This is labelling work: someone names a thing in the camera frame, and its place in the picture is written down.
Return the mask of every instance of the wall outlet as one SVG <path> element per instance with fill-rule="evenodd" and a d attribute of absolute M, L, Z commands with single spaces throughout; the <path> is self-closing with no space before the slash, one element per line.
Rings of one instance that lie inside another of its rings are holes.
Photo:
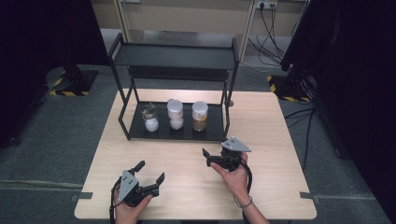
<path fill-rule="evenodd" d="M 262 3 L 264 5 L 263 9 L 276 9 L 277 0 L 259 0 L 257 1 L 256 8 L 262 8 Z"/>

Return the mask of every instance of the black cable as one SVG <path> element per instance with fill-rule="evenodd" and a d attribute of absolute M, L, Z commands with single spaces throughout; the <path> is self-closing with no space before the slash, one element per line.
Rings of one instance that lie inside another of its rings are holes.
<path fill-rule="evenodd" d="M 116 190 L 117 185 L 121 182 L 121 177 L 116 181 L 116 183 L 114 184 L 113 189 L 111 189 L 111 202 L 110 202 L 110 208 L 109 210 L 109 214 L 110 214 L 110 224 L 115 224 L 116 220 L 114 219 L 114 208 L 117 207 L 119 204 L 114 205 L 114 191 Z"/>
<path fill-rule="evenodd" d="M 280 61 L 278 60 L 278 59 L 276 59 L 274 56 L 273 56 L 273 53 L 272 52 L 270 52 L 269 50 L 267 50 L 267 49 L 260 49 L 259 47 L 257 47 L 252 41 L 251 41 L 251 39 L 249 38 L 248 39 L 248 41 L 250 42 L 250 44 L 259 52 L 259 60 L 260 60 L 260 62 L 261 63 L 263 63 L 263 64 L 267 64 L 267 65 L 271 65 L 271 66 L 275 66 L 275 67 L 280 67 L 280 65 L 279 65 L 279 63 L 280 63 Z M 277 64 L 272 64 L 272 63 L 265 63 L 265 62 L 263 62 L 262 61 L 262 59 L 261 59 L 261 54 L 264 54 L 265 56 L 267 56 L 270 60 L 272 60 L 274 63 L 277 63 Z"/>
<path fill-rule="evenodd" d="M 272 13 L 272 15 L 271 15 L 271 22 L 272 22 L 271 30 L 268 30 L 267 22 L 265 21 L 264 16 L 262 15 L 262 10 L 260 11 L 260 13 L 261 13 L 261 16 L 262 16 L 262 21 L 264 22 L 265 29 L 266 29 L 266 31 L 268 33 L 268 36 L 270 37 L 271 41 L 273 42 L 274 46 L 276 47 L 276 53 L 277 53 L 277 56 L 278 56 L 278 58 L 280 60 L 281 59 L 280 55 L 282 55 L 284 52 L 283 52 L 282 49 L 280 49 L 277 46 L 276 41 L 275 41 L 275 31 L 274 30 L 275 30 L 275 15 L 276 14 L 274 13 L 274 8 L 272 7 L 272 9 L 271 9 L 271 13 Z"/>
<path fill-rule="evenodd" d="M 272 27 L 272 32 L 273 32 L 273 43 L 276 48 L 276 52 L 278 53 L 278 57 L 282 58 L 283 57 L 283 50 L 280 49 L 277 44 L 276 44 L 276 39 L 275 39 L 275 17 L 276 17 L 276 11 L 273 7 L 271 7 L 271 27 Z"/>
<path fill-rule="evenodd" d="M 239 160 L 237 160 L 236 158 L 234 158 L 234 157 L 232 157 L 230 155 L 227 155 L 227 157 L 230 158 L 233 161 L 238 162 L 247 171 L 247 193 L 249 193 L 250 192 L 250 188 L 251 188 L 251 183 L 253 182 L 253 175 L 252 175 L 252 173 L 250 171 L 250 168 L 248 167 L 248 163 L 244 159 L 241 159 L 242 161 L 245 162 L 245 163 L 242 163 L 242 161 L 239 161 Z"/>
<path fill-rule="evenodd" d="M 291 30 L 291 37 L 294 36 L 294 31 L 295 31 L 295 29 L 296 29 L 296 27 L 297 27 L 297 24 L 300 23 L 301 18 L 302 18 L 303 15 L 305 14 L 306 7 L 309 5 L 309 3 L 310 3 L 310 0 L 305 1 L 304 6 L 303 6 L 303 9 L 301 10 L 301 13 L 300 13 L 300 17 L 299 17 L 298 21 L 297 21 L 296 23 L 294 23 L 293 29 Z"/>
<path fill-rule="evenodd" d="M 293 115 L 295 115 L 295 114 L 298 114 L 298 113 L 301 113 L 301 112 L 305 112 L 305 111 L 310 111 L 310 110 L 315 110 L 315 108 L 313 107 L 313 108 L 308 108 L 308 109 L 299 110 L 299 111 L 293 112 L 293 113 L 291 113 L 291 114 L 285 116 L 284 118 L 285 118 L 285 119 L 289 119 L 291 116 L 293 116 Z"/>
<path fill-rule="evenodd" d="M 297 104 L 299 104 L 299 105 L 311 105 L 312 104 L 312 101 L 299 101 L 299 100 L 297 100 L 297 99 L 294 99 L 295 100 L 295 102 L 297 103 Z"/>
<path fill-rule="evenodd" d="M 310 114 L 311 114 L 311 113 L 301 115 L 300 117 L 302 117 L 302 118 L 299 119 L 299 120 L 297 120 L 297 121 L 295 121 L 293 124 L 291 124 L 290 126 L 288 126 L 288 128 L 291 128 L 291 127 L 293 127 L 294 125 L 296 125 L 297 123 L 299 123 L 300 121 L 302 121 L 303 119 L 306 119 Z"/>
<path fill-rule="evenodd" d="M 308 157 L 308 137 L 309 137 L 309 131 L 311 129 L 311 121 L 312 121 L 312 117 L 315 114 L 316 109 L 312 110 L 311 112 L 311 116 L 309 117 L 309 121 L 308 121 L 308 129 L 306 130 L 306 137 L 305 137 L 305 154 L 304 154 L 304 163 L 303 163 L 303 173 L 305 172 L 305 166 L 306 166 L 306 160 Z"/>
<path fill-rule="evenodd" d="M 266 48 L 264 47 L 264 43 L 267 41 L 267 39 L 268 39 L 268 36 L 265 38 L 265 40 L 264 40 L 263 43 L 260 43 L 259 37 L 256 35 L 256 40 L 257 40 L 257 42 L 261 45 L 260 51 L 261 51 L 262 53 L 271 55 L 271 56 L 274 58 L 273 61 L 276 60 L 277 63 L 280 62 L 280 58 L 278 58 L 277 55 L 275 55 L 273 52 L 271 52 L 270 50 L 268 50 L 268 49 L 266 49 Z"/>
<path fill-rule="evenodd" d="M 257 39 L 257 42 L 261 45 L 260 50 L 264 50 L 264 51 L 268 52 L 269 54 L 273 55 L 274 57 L 276 57 L 276 55 L 275 55 L 274 53 L 272 53 L 271 51 L 267 50 L 267 49 L 264 47 L 265 42 L 267 42 L 267 39 L 268 39 L 268 37 L 271 36 L 271 32 L 273 32 L 273 30 L 274 30 L 274 26 L 271 26 L 271 29 L 270 29 L 270 31 L 269 31 L 270 34 L 268 34 L 268 36 L 264 39 L 264 41 L 262 42 L 262 44 L 260 43 L 259 38 L 258 38 L 257 35 L 256 35 L 256 39 Z"/>

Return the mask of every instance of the black metal shelf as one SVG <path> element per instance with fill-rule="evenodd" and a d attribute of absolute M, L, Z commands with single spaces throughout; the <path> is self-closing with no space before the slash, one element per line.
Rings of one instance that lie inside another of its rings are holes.
<path fill-rule="evenodd" d="M 121 34 L 119 34 L 107 54 L 107 58 L 123 101 L 119 122 L 127 139 L 223 141 L 224 137 L 227 136 L 230 126 L 229 105 L 239 64 L 234 39 L 229 48 L 213 48 L 124 43 Z M 126 96 L 120 84 L 116 65 L 128 67 L 131 86 Z M 151 133 L 146 131 L 141 116 L 143 106 L 149 102 L 140 101 L 134 82 L 136 78 L 222 82 L 223 91 L 220 103 L 218 105 L 209 105 L 207 127 L 204 131 L 196 132 L 192 128 L 192 104 L 183 103 L 184 127 L 180 130 L 173 130 L 169 124 L 166 102 L 155 102 L 160 128 L 156 132 Z M 134 91 L 137 106 L 131 127 L 128 130 L 122 119 L 132 91 Z M 223 123 L 223 107 L 226 116 L 225 127 Z"/>

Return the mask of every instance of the human hand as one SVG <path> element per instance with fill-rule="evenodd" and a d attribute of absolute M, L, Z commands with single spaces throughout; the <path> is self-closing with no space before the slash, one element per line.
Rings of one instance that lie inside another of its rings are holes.
<path fill-rule="evenodd" d="M 117 224 L 135 224 L 140 213 L 146 208 L 152 199 L 152 195 L 147 196 L 140 202 L 137 207 L 130 207 L 126 203 L 119 202 L 120 185 L 114 190 L 114 204 L 116 206 L 116 223 Z"/>
<path fill-rule="evenodd" d="M 248 163 L 248 154 L 246 152 L 242 152 L 242 162 Z M 221 175 L 225 187 L 240 204 L 247 204 L 250 201 L 248 197 L 248 172 L 242 165 L 239 165 L 232 172 L 225 171 L 214 162 L 211 162 L 210 166 Z"/>

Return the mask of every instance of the small glass jar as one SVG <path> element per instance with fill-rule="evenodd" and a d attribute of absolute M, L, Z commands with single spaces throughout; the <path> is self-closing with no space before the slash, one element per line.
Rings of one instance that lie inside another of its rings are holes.
<path fill-rule="evenodd" d="M 192 105 L 192 128 L 197 131 L 203 131 L 207 125 L 208 106 L 203 101 L 195 102 Z"/>
<path fill-rule="evenodd" d="M 143 120 L 145 121 L 145 126 L 147 131 L 155 132 L 160 127 L 160 123 L 157 119 L 157 108 L 154 104 L 149 103 L 149 105 L 145 105 L 142 111 Z"/>
<path fill-rule="evenodd" d="M 171 127 L 175 130 L 181 129 L 184 125 L 183 104 L 179 100 L 170 99 L 166 107 Z"/>

